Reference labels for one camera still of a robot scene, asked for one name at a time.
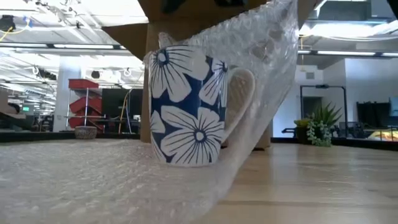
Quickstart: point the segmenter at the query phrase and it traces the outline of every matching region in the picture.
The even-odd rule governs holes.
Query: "wall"
[[[356,102],[388,102],[398,96],[398,59],[347,58],[348,121],[358,121]]]
[[[307,80],[306,72],[314,72],[315,79]],[[283,134],[285,128],[294,128],[294,120],[300,119],[300,85],[319,85],[323,84],[323,71],[318,70],[314,65],[300,65],[296,68],[295,83],[287,94],[285,100],[279,107],[273,119],[273,136],[281,138],[293,137],[293,134]],[[303,96],[320,96],[323,97],[324,92],[315,88],[304,88]]]
[[[323,81],[330,86],[346,86],[346,65],[345,60],[340,60],[335,64],[329,66],[323,71]],[[344,122],[344,92],[342,88],[329,88],[324,90],[324,97],[322,104],[326,106],[331,103],[331,106],[336,106],[336,109],[341,108],[341,118],[337,121]]]
[[[315,72],[314,80],[306,80],[305,72]],[[358,121],[356,102],[388,102],[389,97],[398,96],[398,58],[367,59],[346,58],[318,70],[316,66],[297,66],[295,83],[274,116],[274,137],[289,138],[293,134],[282,134],[285,128],[294,128],[294,120],[300,119],[300,85],[329,84],[345,86],[347,89],[348,121]],[[344,95],[341,88],[317,90],[305,88],[303,96],[319,96],[326,106],[329,102],[341,108],[344,122]]]
[[[71,103],[80,97],[74,91],[69,90],[69,79],[83,78],[85,70],[81,66],[80,57],[61,57],[60,59],[60,70],[57,80],[57,104],[54,111],[54,132],[70,129],[70,127],[66,127],[67,118],[65,117],[68,111],[68,101]]]

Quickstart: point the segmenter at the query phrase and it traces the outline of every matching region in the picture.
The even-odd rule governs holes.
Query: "black monitor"
[[[125,89],[103,89],[102,90],[102,114],[107,118],[116,118],[121,115],[124,97],[129,90]],[[127,108],[132,118],[141,114],[142,89],[133,89],[127,97]]]

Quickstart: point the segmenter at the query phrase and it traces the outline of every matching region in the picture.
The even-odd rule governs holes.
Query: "potted plant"
[[[296,137],[302,144],[331,146],[330,128],[341,118],[341,114],[338,115],[341,108],[336,110],[336,106],[330,108],[330,105],[331,103],[326,107],[318,107],[309,119],[295,121]]]
[[[296,124],[295,137],[301,144],[311,144],[311,141],[309,141],[307,137],[307,126],[310,121],[310,118],[304,118],[294,121],[294,123]]]

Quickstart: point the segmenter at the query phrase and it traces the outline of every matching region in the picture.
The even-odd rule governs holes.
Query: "yellow object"
[[[382,141],[398,141],[398,131],[377,130],[373,132],[368,139]]]
[[[8,31],[7,31],[7,32],[1,31],[1,32],[5,33],[5,34],[0,38],[0,42],[2,42],[2,40],[3,40],[4,38],[6,38],[7,34],[10,33],[11,29],[12,29],[12,27],[8,28]]]
[[[297,127],[307,127],[310,121],[311,119],[301,119],[295,120],[294,123],[297,125]]]
[[[29,20],[26,21],[26,26],[25,26],[25,28],[23,28],[23,29],[20,30],[20,31],[11,32],[12,27],[8,28],[7,32],[4,32],[3,30],[0,30],[0,32],[2,32],[2,33],[4,34],[4,35],[0,38],[0,42],[2,42],[2,40],[3,40],[4,38],[6,38],[7,35],[9,35],[9,34],[20,34],[21,32],[24,32],[28,27],[29,27]]]
[[[26,20],[26,26],[20,31],[10,32],[10,30],[12,29],[12,27],[10,27],[10,29],[8,29],[7,32],[4,32],[3,30],[0,30],[0,32],[2,32],[3,34],[6,34],[6,35],[8,35],[8,34],[20,34],[21,32],[24,32],[28,27],[29,27],[29,20]]]

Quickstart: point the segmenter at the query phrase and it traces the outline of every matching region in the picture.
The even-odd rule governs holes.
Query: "bubble wrap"
[[[213,166],[160,165],[140,141],[0,146],[0,223],[176,224],[202,216],[226,195],[289,91],[297,39],[297,1],[273,0],[185,41],[256,75],[251,106]],[[231,86],[229,117],[247,94],[244,78]]]
[[[229,147],[224,155],[237,166],[260,140],[294,82],[298,37],[297,0],[273,0],[183,41],[255,75],[251,106],[228,138]],[[243,104],[244,82],[237,81],[229,90],[228,120],[239,109],[236,105]]]

